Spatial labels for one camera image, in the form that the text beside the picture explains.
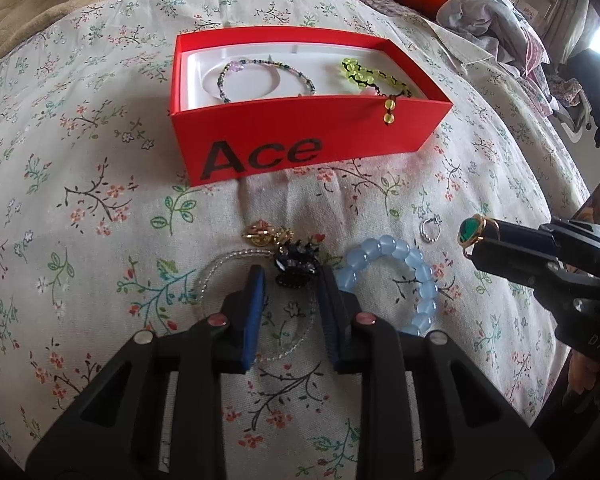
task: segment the light blue bead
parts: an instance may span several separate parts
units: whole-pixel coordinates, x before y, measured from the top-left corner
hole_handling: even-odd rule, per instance
[[[420,283],[428,282],[431,278],[433,278],[433,270],[427,264],[416,267],[416,280]]]
[[[422,264],[422,251],[414,247],[409,251],[404,262],[413,269],[417,269]]]
[[[420,333],[424,334],[429,328],[431,328],[431,318],[429,315],[421,312],[411,318],[411,323],[420,329]]]
[[[433,316],[437,307],[438,306],[434,300],[422,300],[418,303],[418,313]]]
[[[391,254],[395,251],[395,238],[391,235],[382,235],[379,242],[382,254]]]
[[[360,248],[366,253],[366,260],[372,262],[382,256],[380,251],[380,242],[375,238],[367,238],[360,244]]]
[[[418,292],[423,300],[433,300],[438,294],[438,286],[433,280],[429,280],[420,285]]]
[[[357,280],[358,276],[352,267],[343,267],[336,272],[336,283],[338,288],[345,292],[352,292],[353,286],[356,285]]]
[[[359,272],[366,267],[366,253],[360,248],[353,249],[347,254],[347,265]]]
[[[395,251],[391,253],[391,256],[393,256],[396,260],[404,261],[409,254],[409,250],[410,247],[407,242],[404,240],[397,240],[395,243]]]
[[[411,335],[420,335],[420,329],[414,324],[407,325],[402,330],[400,330],[400,332],[404,332],[405,334]]]

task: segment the green gemstone ring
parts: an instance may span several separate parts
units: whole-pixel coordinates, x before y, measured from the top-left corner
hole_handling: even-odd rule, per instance
[[[475,214],[471,218],[462,221],[460,224],[460,229],[458,230],[458,243],[462,247],[462,254],[464,254],[465,258],[470,260],[471,255],[467,253],[466,250],[483,240],[484,237],[482,236],[482,233],[484,232],[485,227],[487,227],[487,222],[496,228],[498,240],[500,240],[500,226],[493,218]]]

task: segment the beaded bracelet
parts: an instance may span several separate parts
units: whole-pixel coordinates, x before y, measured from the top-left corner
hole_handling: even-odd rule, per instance
[[[269,66],[274,66],[276,68],[279,68],[280,70],[286,70],[287,72],[291,72],[293,75],[297,76],[300,79],[300,81],[302,81],[307,86],[307,88],[309,89],[310,95],[315,95],[314,83],[307,76],[305,76],[302,72],[300,72],[299,70],[296,70],[295,68],[289,66],[288,64],[279,63],[277,61],[265,60],[265,59],[239,59],[237,61],[234,60],[234,61],[230,61],[229,63],[227,63],[224,66],[224,68],[222,69],[222,71],[220,72],[220,75],[218,76],[218,90],[220,92],[220,98],[222,99],[222,101],[224,103],[231,102],[231,99],[229,99],[226,96],[226,94],[224,93],[224,76],[226,75],[227,72],[240,72],[240,70],[242,70],[244,68],[244,66],[247,64],[269,65]]]
[[[433,280],[433,270],[424,263],[422,252],[410,248],[404,240],[395,240],[391,235],[382,235],[379,240],[368,238],[346,256],[347,266],[336,272],[338,288],[344,292],[352,292],[358,280],[358,274],[366,268],[369,262],[380,256],[390,254],[396,260],[404,261],[416,273],[418,293],[422,298],[418,302],[417,313],[411,318],[411,323],[400,329],[411,335],[424,335],[431,327],[431,317],[436,311],[436,295],[438,286]]]
[[[390,85],[394,86],[394,88],[400,90],[400,93],[394,95],[394,97],[398,97],[400,95],[411,97],[413,95],[408,86],[399,79],[396,79],[394,76],[382,72],[381,70],[377,70],[375,68],[369,69],[365,66],[362,66],[357,59],[346,57],[342,60],[342,68],[347,74],[347,79],[350,79],[356,83],[360,88],[374,88],[376,90],[376,94],[378,95],[389,97],[380,91],[380,87],[374,82],[374,76],[384,79]]]
[[[253,248],[253,249],[241,249],[238,251],[232,251],[231,253],[224,254],[223,256],[219,256],[211,264],[205,269],[202,273],[198,283],[196,285],[196,299],[198,305],[201,307],[202,317],[205,316],[204,308],[202,307],[202,299],[205,296],[206,289],[208,287],[209,281],[212,276],[216,273],[216,271],[229,260],[234,258],[249,258],[254,256],[264,257],[264,258],[272,258],[276,254],[276,251],[271,249],[263,249],[263,248]],[[317,310],[317,300],[315,299],[315,293],[312,293],[311,298],[309,299],[309,323],[301,335],[295,340],[291,341],[289,345],[283,347],[283,351],[277,355],[271,357],[263,357],[261,352],[257,352],[256,361],[259,363],[268,363],[272,361],[277,361],[278,359],[283,359],[291,352],[293,352],[296,348],[298,348],[302,342],[306,339],[309,334],[309,331],[314,326],[315,322],[315,314]]]

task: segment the green bead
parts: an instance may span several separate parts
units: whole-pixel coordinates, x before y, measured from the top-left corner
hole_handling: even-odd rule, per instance
[[[458,239],[464,243],[474,237],[481,226],[481,222],[477,218],[467,218],[460,224]]]

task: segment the floral pattern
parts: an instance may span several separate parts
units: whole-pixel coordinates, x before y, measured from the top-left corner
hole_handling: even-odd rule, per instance
[[[476,212],[536,227],[550,213],[570,216],[586,187],[494,60],[390,0],[366,2],[379,10],[360,0],[107,0],[0,61],[0,442],[14,460],[24,463],[135,331],[186,330],[239,290],[248,265],[262,261],[222,266],[202,303],[196,280],[216,256],[244,248],[240,231],[258,218],[320,244],[321,261],[336,268],[371,236],[419,246],[440,290],[434,328],[527,422],[538,414],[567,351],[530,289],[462,257],[456,229]],[[244,25],[389,38],[454,107],[416,153],[189,187],[168,117],[174,38]],[[433,217],[442,233],[424,244],[418,229]],[[222,378],[228,476],[353,478],[359,379],[333,374],[318,321],[307,331],[310,290],[281,290],[264,265],[261,361]],[[384,258],[356,293],[400,327],[416,309],[417,285]]]

